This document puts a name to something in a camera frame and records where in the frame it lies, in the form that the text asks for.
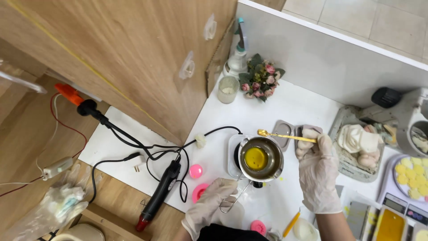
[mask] crumpled glove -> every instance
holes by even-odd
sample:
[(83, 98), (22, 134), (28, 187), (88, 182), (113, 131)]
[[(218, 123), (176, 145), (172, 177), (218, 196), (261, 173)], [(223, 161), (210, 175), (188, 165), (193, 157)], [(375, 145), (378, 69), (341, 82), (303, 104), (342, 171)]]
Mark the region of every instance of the crumpled glove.
[(193, 241), (199, 237), (201, 229), (211, 224), (214, 212), (222, 207), (230, 207), (236, 198), (231, 196), (238, 193), (236, 189), (238, 183), (235, 180), (217, 178), (207, 187), (201, 198), (187, 212), (186, 217), (181, 221), (183, 227), (189, 232)]
[(342, 212), (336, 191), (339, 175), (339, 159), (327, 134), (303, 129), (305, 138), (318, 139), (318, 143), (297, 142), (296, 157), (299, 160), (299, 181), (303, 191), (303, 204), (315, 214)]

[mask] yellow soap slice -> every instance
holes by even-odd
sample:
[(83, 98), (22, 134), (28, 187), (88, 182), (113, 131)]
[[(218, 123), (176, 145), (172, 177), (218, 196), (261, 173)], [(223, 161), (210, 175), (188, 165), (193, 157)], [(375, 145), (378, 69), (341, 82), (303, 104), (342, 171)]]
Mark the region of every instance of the yellow soap slice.
[(409, 190), (409, 196), (412, 199), (419, 199), (421, 197), (421, 194), (416, 189), (410, 189)]
[(414, 164), (413, 170), (416, 172), (417, 175), (424, 175), (425, 173), (425, 168), (423, 168), (423, 166), (419, 164)]
[(420, 158), (411, 157), (410, 161), (413, 162), (413, 164), (422, 165), (422, 159)]
[(408, 168), (412, 168), (413, 167), (413, 164), (412, 164), (412, 162), (410, 161), (410, 159), (409, 158), (403, 158), (402, 160), (401, 160), (401, 163), (403, 164), (403, 165), (405, 165), (406, 167), (408, 167)]
[(424, 186), (420, 186), (420, 187), (418, 188), (418, 191), (419, 191), (419, 193), (420, 193), (422, 196), (427, 196), (427, 195), (428, 195), (428, 187), (426, 187), (425, 185), (424, 185)]
[(425, 183), (427, 182), (427, 179), (422, 175), (416, 175), (415, 180), (420, 186), (425, 185)]
[(419, 187), (419, 183), (415, 179), (410, 179), (408, 185), (411, 189), (416, 189)]
[(400, 174), (397, 177), (397, 182), (401, 185), (407, 185), (409, 179), (404, 174)]
[(408, 177), (409, 179), (415, 179), (416, 172), (410, 168), (407, 168), (406, 169), (406, 177)]
[(406, 166), (403, 164), (398, 164), (395, 166), (395, 171), (398, 174), (405, 174), (406, 173)]

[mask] white table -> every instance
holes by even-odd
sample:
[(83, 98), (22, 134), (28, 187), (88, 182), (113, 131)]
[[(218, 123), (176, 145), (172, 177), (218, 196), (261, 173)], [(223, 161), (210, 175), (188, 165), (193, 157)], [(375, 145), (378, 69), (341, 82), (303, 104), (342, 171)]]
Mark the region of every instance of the white table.
[[(266, 103), (255, 99), (245, 99), (243, 92), (240, 91), (233, 103), (225, 105), (217, 99), (217, 88), (216, 86), (207, 99), (187, 142), (192, 141), (197, 133), (207, 133), (222, 126), (235, 126), (245, 135), (255, 135), (257, 129), (272, 130), (277, 120), (284, 120), (295, 126), (302, 124), (319, 126), (327, 133), (337, 111), (342, 107), (342, 104), (283, 80), (280, 81), (280, 86), (275, 90), (275, 94)], [(109, 108), (106, 116), (112, 123), (140, 140), (144, 145), (174, 145), (114, 107)], [(198, 149), (196, 145), (186, 148), (190, 165), (200, 164), (204, 169), (204, 174), (199, 179), (189, 177), (185, 179), (189, 187), (186, 203), (181, 201), (179, 184), (176, 184), (165, 201), (167, 204), (185, 212), (193, 204), (191, 195), (197, 185), (211, 183), (218, 177), (230, 178), (226, 172), (226, 152), (228, 140), (234, 134), (237, 134), (237, 131), (233, 129), (220, 130), (207, 136), (207, 144), (204, 148)], [(99, 125), (79, 159), (93, 166), (101, 160), (122, 159), (136, 151), (143, 152), (141, 149), (123, 144), (110, 130)], [(392, 149), (385, 148), (381, 172), (376, 181), (367, 184), (340, 174), (336, 183), (350, 187), (366, 197), (376, 200), (383, 179), (385, 162), (396, 153)], [(150, 160), (149, 167), (152, 173), (159, 178), (175, 156), (167, 154), (157, 161)], [(182, 157), (180, 178), (186, 168), (185, 155)], [(259, 219), (268, 228), (272, 227), (282, 232), (302, 206), (303, 194), (299, 185), (298, 160), (294, 154), (293, 140), (284, 153), (284, 160), (281, 178), (269, 182), (261, 189), (248, 188), (241, 196), (240, 203), (246, 210), (244, 229), (249, 228), (249, 224), (253, 220)], [(133, 166), (141, 162), (141, 159), (135, 159), (123, 163), (103, 163), (98, 168), (128, 185), (152, 195), (158, 182), (148, 174), (145, 165), (140, 166), (140, 172), (135, 172)], [(240, 190), (246, 184), (244, 182), (240, 181)], [(295, 237), (288, 235), (285, 240), (295, 240)]]

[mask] gold stirring spoon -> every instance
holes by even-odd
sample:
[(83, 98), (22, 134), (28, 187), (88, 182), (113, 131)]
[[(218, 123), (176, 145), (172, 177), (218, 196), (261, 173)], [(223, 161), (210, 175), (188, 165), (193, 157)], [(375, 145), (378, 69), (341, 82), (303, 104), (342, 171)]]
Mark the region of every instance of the gold stirring spoon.
[(264, 137), (279, 136), (279, 137), (290, 138), (290, 139), (299, 140), (299, 141), (317, 143), (317, 139), (309, 139), (309, 138), (304, 138), (304, 137), (300, 137), (300, 136), (286, 136), (286, 135), (273, 134), (273, 133), (269, 133), (268, 131), (262, 130), (262, 129), (257, 130), (257, 135), (264, 136)]

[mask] adhesive wall hook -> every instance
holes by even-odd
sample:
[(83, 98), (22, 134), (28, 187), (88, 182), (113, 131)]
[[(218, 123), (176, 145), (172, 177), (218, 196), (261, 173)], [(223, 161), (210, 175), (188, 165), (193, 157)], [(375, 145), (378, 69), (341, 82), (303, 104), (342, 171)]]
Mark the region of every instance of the adhesive wall hook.
[(204, 28), (204, 38), (205, 40), (213, 39), (215, 35), (215, 31), (217, 30), (217, 22), (214, 21), (214, 13), (208, 19)]
[(186, 60), (181, 66), (178, 76), (181, 79), (191, 78), (195, 72), (195, 62), (193, 61), (193, 51), (190, 51)]

